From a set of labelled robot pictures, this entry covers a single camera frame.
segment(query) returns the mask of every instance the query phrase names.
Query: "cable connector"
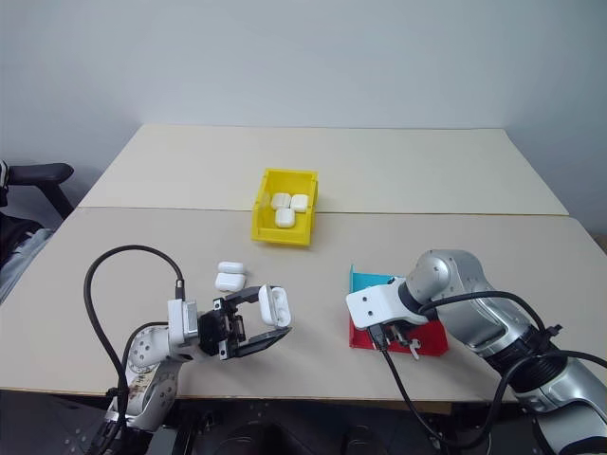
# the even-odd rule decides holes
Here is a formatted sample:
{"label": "cable connector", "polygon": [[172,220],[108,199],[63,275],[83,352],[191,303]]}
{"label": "cable connector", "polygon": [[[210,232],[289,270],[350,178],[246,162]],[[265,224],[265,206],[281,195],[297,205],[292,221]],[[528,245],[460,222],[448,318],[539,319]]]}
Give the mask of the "cable connector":
{"label": "cable connector", "polygon": [[552,326],[552,327],[548,327],[548,328],[546,329],[546,335],[547,335],[549,338],[551,338],[551,337],[555,337],[556,335],[558,335],[558,334],[559,334],[559,332],[561,331],[561,329],[562,329],[562,325],[560,325],[560,324],[554,325],[554,326]]}
{"label": "cable connector", "polygon": [[184,280],[177,280],[175,282],[175,298],[178,300],[186,299],[186,283]]}
{"label": "cable connector", "polygon": [[115,396],[118,396],[117,387],[110,387],[105,393],[105,398],[114,398]]}
{"label": "cable connector", "polygon": [[367,329],[369,337],[373,341],[374,346],[379,351],[387,351],[388,345],[390,344],[386,334],[383,332],[383,326],[381,324],[372,325]]}

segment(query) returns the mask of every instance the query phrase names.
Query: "black chair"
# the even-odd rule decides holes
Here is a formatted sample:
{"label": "black chair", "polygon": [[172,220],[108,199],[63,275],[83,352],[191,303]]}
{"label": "black chair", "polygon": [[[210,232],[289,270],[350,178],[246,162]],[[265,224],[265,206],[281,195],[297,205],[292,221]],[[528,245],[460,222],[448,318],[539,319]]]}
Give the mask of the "black chair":
{"label": "black chair", "polygon": [[[34,186],[65,219],[74,208],[60,184],[73,173],[72,167],[64,163],[9,167],[0,161],[0,207],[8,204],[9,187]],[[13,256],[15,248],[42,227],[36,221],[8,216],[0,211],[0,269]]]}

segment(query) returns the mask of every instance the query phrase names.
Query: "black cable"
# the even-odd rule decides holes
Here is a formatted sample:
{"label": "black cable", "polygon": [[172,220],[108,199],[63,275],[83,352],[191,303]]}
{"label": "black cable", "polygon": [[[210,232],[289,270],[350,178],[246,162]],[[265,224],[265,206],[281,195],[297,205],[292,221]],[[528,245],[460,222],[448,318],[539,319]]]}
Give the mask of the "black cable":
{"label": "black cable", "polygon": [[531,318],[535,321],[536,325],[540,332],[544,333],[546,328],[543,325],[542,318],[538,315],[531,305],[529,305],[522,298],[517,296],[516,294],[512,294],[511,292],[504,291],[480,291],[480,292],[470,292],[469,294],[462,294],[459,296],[445,297],[440,300],[432,300],[429,303],[425,303],[419,307],[417,313],[420,315],[424,315],[426,312],[437,308],[439,306],[448,305],[450,303],[455,303],[457,301],[464,300],[475,300],[475,299],[486,299],[486,298],[500,298],[500,299],[508,299],[517,303],[520,307],[522,307],[526,313],[531,316]]}
{"label": "black cable", "polygon": [[388,366],[390,367],[390,371],[392,372],[392,375],[396,381],[396,385],[398,386],[398,390],[400,391],[400,394],[402,395],[403,399],[405,400],[405,403],[407,404],[407,406],[409,407],[411,412],[414,414],[417,421],[421,424],[421,426],[424,429],[426,429],[426,431],[428,431],[431,434],[431,436],[436,438],[440,443],[444,444],[445,446],[450,446],[452,448],[473,448],[473,447],[481,444],[488,437],[488,435],[491,433],[491,428],[493,427],[493,423],[495,422],[495,419],[497,418],[500,407],[502,406],[502,398],[504,397],[504,393],[506,392],[508,383],[510,382],[510,380],[512,379],[514,374],[523,365],[526,365],[530,361],[540,360],[540,359],[546,358],[546,357],[574,357],[574,358],[580,358],[583,360],[595,362],[598,365],[600,365],[601,367],[607,368],[607,361],[605,361],[604,359],[597,357],[595,355],[579,353],[577,351],[550,351],[550,352],[547,352],[547,353],[544,353],[541,355],[530,355],[528,357],[520,359],[518,362],[516,362],[514,365],[512,365],[512,367],[510,367],[506,371],[506,373],[502,376],[502,379],[500,380],[500,383],[495,391],[495,395],[493,396],[493,401],[491,402],[491,405],[489,406],[487,418],[485,420],[485,423],[481,426],[480,432],[471,441],[469,441],[467,443],[461,443],[459,441],[453,441],[453,440],[444,438],[443,436],[438,434],[438,432],[436,432],[426,422],[426,419],[424,419],[424,417],[419,413],[419,411],[415,407],[413,401],[409,397],[409,394],[407,393],[407,391],[405,391],[405,387],[403,386],[402,381],[400,380],[400,376],[398,375],[398,371],[396,370],[395,364],[392,361],[390,354],[388,354],[388,351],[386,349],[381,349],[381,353],[383,354],[384,358],[386,359],[386,362],[388,363]]}
{"label": "black cable", "polygon": [[91,321],[93,330],[95,331],[95,334],[97,335],[97,338],[99,339],[99,341],[101,343],[101,346],[103,346],[103,349],[107,352],[107,355],[110,357],[110,360],[111,360],[112,364],[114,365],[114,369],[116,370],[116,373],[118,375],[117,402],[118,402],[119,417],[117,420],[117,424],[112,428],[111,433],[108,435],[105,442],[100,447],[100,450],[99,450],[100,454],[104,453],[105,450],[107,450],[107,448],[110,447],[110,445],[112,444],[112,442],[118,435],[119,429],[126,426],[126,408],[128,405],[129,388],[128,388],[128,384],[126,382],[126,374],[124,373],[124,368],[122,367],[122,363],[120,362],[120,359],[118,358],[118,355],[116,354],[116,351],[114,351],[112,344],[107,339],[105,332],[101,328],[101,324],[99,322],[99,319],[97,318],[97,313],[95,313],[95,307],[93,306],[93,298],[91,296],[91,284],[93,282],[93,276],[95,275],[95,271],[97,270],[97,268],[100,266],[100,264],[103,261],[105,261],[107,258],[109,258],[111,256],[114,256],[115,254],[121,253],[122,251],[130,251],[130,250],[146,251],[148,253],[157,255],[158,257],[164,259],[167,263],[169,263],[169,265],[173,268],[173,270],[175,271],[175,274],[177,275],[177,280],[175,282],[175,298],[185,300],[185,285],[184,285],[185,282],[183,280],[183,274],[181,273],[181,269],[179,269],[179,266],[169,256],[164,254],[162,251],[158,251],[157,249],[152,248],[150,246],[143,246],[143,245],[118,246],[116,248],[110,249],[109,251],[106,251],[103,254],[101,254],[101,256],[99,258],[97,258],[95,260],[95,262],[90,265],[90,267],[88,267],[88,271],[86,272],[86,277],[84,278],[84,307],[86,308],[86,314],[88,315],[88,318]]}
{"label": "black cable", "polygon": [[122,369],[126,369],[126,364],[129,360],[129,351],[131,349],[131,344],[133,344],[133,340],[137,336],[139,332],[143,329],[147,329],[148,327],[158,326],[158,325],[169,325],[168,322],[146,322],[145,324],[139,325],[137,329],[133,331],[133,333],[129,336],[129,339],[126,341],[126,345],[124,346],[124,351],[122,351]]}

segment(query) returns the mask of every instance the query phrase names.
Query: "yellow bin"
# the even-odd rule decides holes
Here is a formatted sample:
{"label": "yellow bin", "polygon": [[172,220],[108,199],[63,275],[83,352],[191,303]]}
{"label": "yellow bin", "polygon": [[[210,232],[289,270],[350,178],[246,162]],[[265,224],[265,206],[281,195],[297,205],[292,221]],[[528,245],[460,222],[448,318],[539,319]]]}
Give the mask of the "yellow bin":
{"label": "yellow bin", "polygon": [[[314,206],[318,196],[317,175],[312,171],[266,169],[253,207],[251,239],[275,244],[310,245],[314,227]],[[276,226],[276,212],[270,205],[275,192],[307,194],[307,209],[305,213],[295,213],[295,226]]]}

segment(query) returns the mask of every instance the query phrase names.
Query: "white table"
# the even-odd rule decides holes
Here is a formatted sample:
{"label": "white table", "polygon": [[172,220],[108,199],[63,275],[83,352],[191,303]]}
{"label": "white table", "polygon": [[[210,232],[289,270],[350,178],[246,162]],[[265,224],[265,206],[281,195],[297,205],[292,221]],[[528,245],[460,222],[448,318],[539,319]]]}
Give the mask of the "white table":
{"label": "white table", "polygon": [[[248,239],[248,212],[187,209],[77,209],[0,307],[0,387],[102,393],[116,382],[83,307],[87,267],[129,243],[160,248],[181,266],[190,298],[210,309],[221,260],[243,261],[250,284],[285,287],[293,331],[258,355],[182,371],[182,396],[398,399],[377,352],[348,347],[348,271],[407,273],[428,248],[476,254],[498,289],[520,294],[547,323],[561,323],[562,347],[604,355],[607,259],[568,217],[319,214],[309,249]],[[107,335],[122,350],[128,334],[166,319],[173,271],[158,258],[124,253],[104,264],[93,295]],[[249,335],[266,329],[257,306],[243,308]],[[415,400],[489,399],[497,374],[450,340],[439,358],[394,355]]]}
{"label": "white table", "polygon": [[[249,238],[246,210],[270,166],[319,172],[308,249]],[[0,306],[0,388],[102,393],[116,382],[84,312],[83,277],[105,250],[132,243],[171,255],[200,309],[218,294],[222,260],[243,261],[249,284],[280,284],[289,295],[286,338],[250,357],[187,364],[181,396],[399,399],[381,356],[348,347],[348,271],[405,274],[430,248],[476,254],[496,288],[565,327],[562,347],[603,355],[607,341],[605,255],[501,130],[146,125]],[[142,322],[166,319],[173,282],[145,253],[100,268],[94,299],[117,350]],[[255,305],[241,311],[249,335],[265,331]],[[485,400],[497,379],[452,339],[440,358],[395,363],[415,400]]]}
{"label": "white table", "polygon": [[251,210],[265,168],[319,173],[317,212],[567,211],[504,130],[144,125],[81,207]]}

